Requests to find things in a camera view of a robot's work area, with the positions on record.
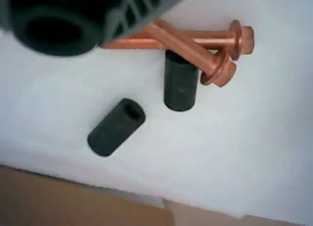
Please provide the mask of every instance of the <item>black rubber sleeve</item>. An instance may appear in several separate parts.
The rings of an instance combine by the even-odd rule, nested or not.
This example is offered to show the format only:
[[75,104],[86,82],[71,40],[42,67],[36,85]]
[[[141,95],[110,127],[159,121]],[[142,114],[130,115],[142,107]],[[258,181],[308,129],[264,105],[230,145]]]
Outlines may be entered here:
[[191,109],[196,101],[199,70],[176,53],[165,52],[164,103],[174,111]]
[[100,156],[110,156],[146,120],[143,109],[123,99],[89,134],[90,148]]

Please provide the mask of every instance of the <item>white foam sheet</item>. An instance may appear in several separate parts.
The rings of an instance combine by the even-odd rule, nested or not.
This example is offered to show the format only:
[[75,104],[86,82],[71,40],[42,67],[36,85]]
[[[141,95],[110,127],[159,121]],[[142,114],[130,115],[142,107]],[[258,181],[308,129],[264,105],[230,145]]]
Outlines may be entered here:
[[[311,0],[185,0],[165,19],[185,29],[255,29],[253,55],[195,107],[163,104],[164,53],[94,50],[60,59],[0,38],[0,163],[237,216],[313,225]],[[110,158],[86,137],[122,98],[146,123]]]

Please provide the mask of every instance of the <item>copper pin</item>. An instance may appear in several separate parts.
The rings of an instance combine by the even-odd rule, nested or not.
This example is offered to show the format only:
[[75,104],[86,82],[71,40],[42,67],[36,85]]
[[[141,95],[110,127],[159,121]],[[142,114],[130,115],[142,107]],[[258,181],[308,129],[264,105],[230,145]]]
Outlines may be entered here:
[[229,60],[224,50],[212,54],[164,20],[149,24],[144,31],[202,70],[201,83],[204,85],[214,83],[223,87],[236,71],[236,65]]
[[[234,20],[228,31],[184,31],[196,43],[207,49],[225,49],[237,61],[241,54],[251,54],[254,47],[254,31],[250,26],[241,27]],[[166,49],[166,47],[146,31],[102,46],[109,49]]]

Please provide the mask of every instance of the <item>brown cardboard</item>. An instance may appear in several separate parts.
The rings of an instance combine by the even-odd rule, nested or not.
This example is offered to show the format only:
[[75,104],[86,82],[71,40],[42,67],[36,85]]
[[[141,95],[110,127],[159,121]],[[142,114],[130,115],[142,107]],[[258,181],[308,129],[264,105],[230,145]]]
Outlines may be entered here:
[[173,226],[171,212],[67,181],[0,167],[0,224]]
[[165,208],[172,211],[176,226],[300,226],[254,216],[237,219],[229,215],[203,210],[188,205],[164,201]]

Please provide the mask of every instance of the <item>black cylinder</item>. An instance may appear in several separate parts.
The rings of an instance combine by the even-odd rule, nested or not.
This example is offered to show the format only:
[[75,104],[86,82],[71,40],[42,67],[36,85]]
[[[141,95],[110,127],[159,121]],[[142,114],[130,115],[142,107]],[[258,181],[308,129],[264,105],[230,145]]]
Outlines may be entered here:
[[110,156],[146,120],[143,109],[123,99],[89,134],[90,148],[100,156]]
[[165,52],[164,103],[174,111],[191,109],[196,102],[199,71],[176,53]]

